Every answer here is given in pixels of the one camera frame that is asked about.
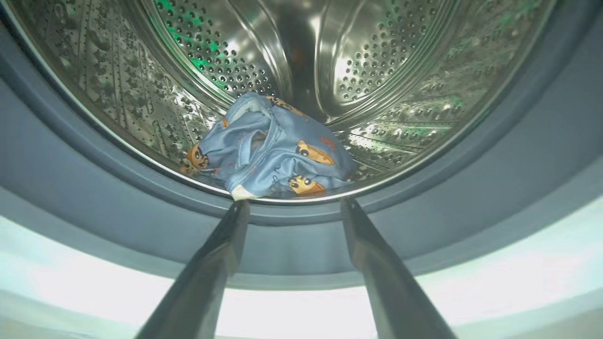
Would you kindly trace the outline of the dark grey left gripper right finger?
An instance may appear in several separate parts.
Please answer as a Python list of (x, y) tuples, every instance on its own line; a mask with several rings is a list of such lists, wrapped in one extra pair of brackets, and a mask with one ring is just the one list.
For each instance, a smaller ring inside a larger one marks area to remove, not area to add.
[(341, 200), (341, 216), (351, 262), (364, 278), (378, 339), (456, 339), (355, 199)]

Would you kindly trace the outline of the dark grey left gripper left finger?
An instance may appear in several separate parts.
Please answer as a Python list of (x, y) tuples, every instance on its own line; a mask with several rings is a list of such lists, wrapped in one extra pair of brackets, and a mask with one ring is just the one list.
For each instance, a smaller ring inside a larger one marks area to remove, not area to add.
[(135, 339), (214, 339), (228, 278), (237, 272), (250, 217), (237, 201), (192, 256)]

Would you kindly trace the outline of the blue bear print cream garment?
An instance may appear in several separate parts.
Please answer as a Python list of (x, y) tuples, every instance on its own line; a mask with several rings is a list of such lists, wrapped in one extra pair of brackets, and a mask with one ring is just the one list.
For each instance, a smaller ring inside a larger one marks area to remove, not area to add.
[(209, 175), (234, 200), (320, 197), (351, 183), (357, 165), (325, 125), (284, 100), (242, 95), (187, 151), (182, 171)]

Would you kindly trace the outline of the white front-load washing machine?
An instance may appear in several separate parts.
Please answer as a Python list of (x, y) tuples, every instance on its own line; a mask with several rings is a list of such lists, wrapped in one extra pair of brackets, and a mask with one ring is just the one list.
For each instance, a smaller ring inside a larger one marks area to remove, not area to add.
[[(424, 274), (458, 339), (603, 339), (603, 159), (558, 191), (586, 205), (528, 238)], [(0, 215), (0, 339), (134, 339), (172, 279)], [(365, 287), (226, 289), (215, 339), (378, 339)]]

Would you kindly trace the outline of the stainless steel washing machine drum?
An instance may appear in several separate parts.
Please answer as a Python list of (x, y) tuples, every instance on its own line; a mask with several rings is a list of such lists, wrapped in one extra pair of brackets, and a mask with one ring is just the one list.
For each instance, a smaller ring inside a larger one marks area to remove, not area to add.
[(185, 182), (187, 150), (247, 92), (325, 124), (350, 193), (403, 178), (469, 133), (559, 0), (0, 0), (58, 87)]

